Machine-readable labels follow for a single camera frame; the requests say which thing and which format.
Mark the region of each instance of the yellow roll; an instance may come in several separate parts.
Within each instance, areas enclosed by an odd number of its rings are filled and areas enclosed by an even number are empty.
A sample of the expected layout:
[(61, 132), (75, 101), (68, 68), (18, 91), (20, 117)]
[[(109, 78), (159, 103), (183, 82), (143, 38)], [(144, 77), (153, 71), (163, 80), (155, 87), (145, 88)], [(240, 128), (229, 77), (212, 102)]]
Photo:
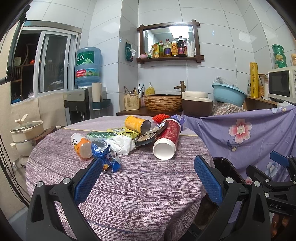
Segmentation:
[(259, 79), (258, 79), (258, 65), (257, 63), (250, 63), (251, 74), (251, 97), (258, 98)]

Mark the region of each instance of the microwave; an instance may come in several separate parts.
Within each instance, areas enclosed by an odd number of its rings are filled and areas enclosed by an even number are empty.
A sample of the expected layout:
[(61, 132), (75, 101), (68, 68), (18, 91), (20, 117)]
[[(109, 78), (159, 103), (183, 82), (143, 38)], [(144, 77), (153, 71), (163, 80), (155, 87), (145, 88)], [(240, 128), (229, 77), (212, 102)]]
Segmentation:
[(268, 72), (268, 97), (296, 103), (296, 66)]

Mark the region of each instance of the blue gripper pad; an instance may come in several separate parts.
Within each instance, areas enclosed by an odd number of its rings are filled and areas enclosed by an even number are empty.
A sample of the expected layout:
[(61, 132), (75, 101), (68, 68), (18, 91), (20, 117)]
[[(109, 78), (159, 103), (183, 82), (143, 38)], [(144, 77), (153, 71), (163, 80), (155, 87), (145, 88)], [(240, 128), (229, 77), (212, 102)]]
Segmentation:
[(271, 160), (277, 162), (278, 164), (280, 164), (283, 167), (288, 167), (289, 166), (288, 158), (283, 156), (282, 154), (276, 152), (276, 151), (272, 151), (269, 154), (269, 157), (270, 157)]
[(92, 166), (86, 171), (84, 176), (80, 179), (74, 192), (74, 202), (76, 205), (85, 202), (97, 179), (99, 178), (103, 169), (103, 160), (97, 158)]
[(194, 170), (202, 181), (202, 184), (205, 186), (211, 201), (217, 203), (217, 205), (220, 206), (223, 201), (222, 188), (199, 156), (194, 159)]

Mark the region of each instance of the metal screw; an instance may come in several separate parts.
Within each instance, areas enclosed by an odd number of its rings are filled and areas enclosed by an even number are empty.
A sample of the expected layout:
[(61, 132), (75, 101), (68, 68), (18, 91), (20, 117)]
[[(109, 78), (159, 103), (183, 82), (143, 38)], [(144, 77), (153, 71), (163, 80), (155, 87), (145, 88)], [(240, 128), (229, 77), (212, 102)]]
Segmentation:
[(256, 187), (260, 187), (260, 182), (258, 182), (258, 181), (254, 181), (254, 185), (255, 185)]
[(37, 182), (36, 186), (41, 187), (43, 185), (43, 182)]
[(231, 177), (227, 177), (227, 178), (226, 178), (226, 182), (228, 182), (228, 183), (233, 183), (233, 179), (232, 179)]
[(68, 184), (69, 182), (71, 182), (71, 179), (66, 177), (64, 180), (63, 180), (63, 183), (64, 184)]

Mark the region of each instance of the soap dispenser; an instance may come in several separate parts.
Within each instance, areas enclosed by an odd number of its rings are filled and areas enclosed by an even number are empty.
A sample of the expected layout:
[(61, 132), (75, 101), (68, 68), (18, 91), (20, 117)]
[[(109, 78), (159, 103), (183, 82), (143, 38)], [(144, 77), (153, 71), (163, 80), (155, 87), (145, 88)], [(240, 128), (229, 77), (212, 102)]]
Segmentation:
[(149, 82), (149, 88), (147, 88), (146, 90), (146, 95), (154, 95), (155, 94), (155, 91), (154, 91), (154, 88), (152, 87), (151, 85), (151, 82)]

